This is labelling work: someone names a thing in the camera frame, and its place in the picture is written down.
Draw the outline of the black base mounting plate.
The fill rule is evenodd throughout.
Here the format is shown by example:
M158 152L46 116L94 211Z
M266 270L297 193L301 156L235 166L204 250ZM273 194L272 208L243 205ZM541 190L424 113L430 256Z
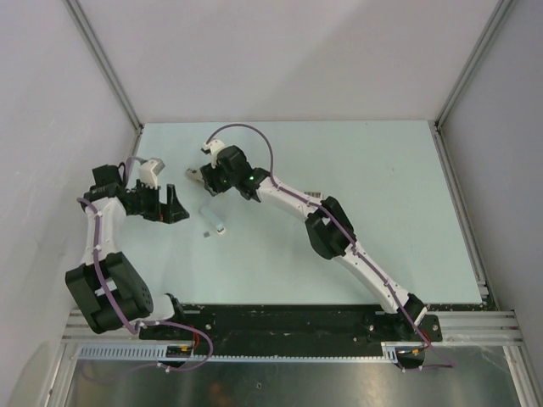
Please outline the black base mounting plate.
M374 342L418 341L402 313L377 305L211 305L179 306L171 319L209 333L352 333Z

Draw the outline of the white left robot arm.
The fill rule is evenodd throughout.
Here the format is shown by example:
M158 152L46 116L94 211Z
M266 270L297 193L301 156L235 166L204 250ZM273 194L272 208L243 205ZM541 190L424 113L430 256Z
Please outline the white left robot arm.
M134 187L127 186L127 165L106 164L93 169L93 185L78 203L87 217L87 242L78 267L65 275L65 284L90 329L102 334L125 327L137 335L157 325L168 338L181 337L187 317L176 311L169 293L154 295L120 247L120 229L129 216L163 224L188 218L174 185L160 200L161 159L142 160Z

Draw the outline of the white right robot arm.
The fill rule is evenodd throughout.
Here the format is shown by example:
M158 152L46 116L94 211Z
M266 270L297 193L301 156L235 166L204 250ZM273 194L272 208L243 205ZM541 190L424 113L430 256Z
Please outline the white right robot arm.
M200 173L211 195L234 188L247 200L270 204L302 221L313 250L351 272L378 300L383 311L393 315L391 329L399 339L411 340L422 330L427 306L371 259L337 199L318 199L284 185L270 171L251 167L236 146L212 141L202 151L210 156L210 163L201 167Z

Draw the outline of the aluminium frame rail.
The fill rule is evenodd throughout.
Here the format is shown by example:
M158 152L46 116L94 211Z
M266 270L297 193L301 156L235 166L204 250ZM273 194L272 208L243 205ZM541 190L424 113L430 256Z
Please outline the aluminium frame rail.
M443 343L466 346L509 346L522 343L513 311L440 311L438 317Z

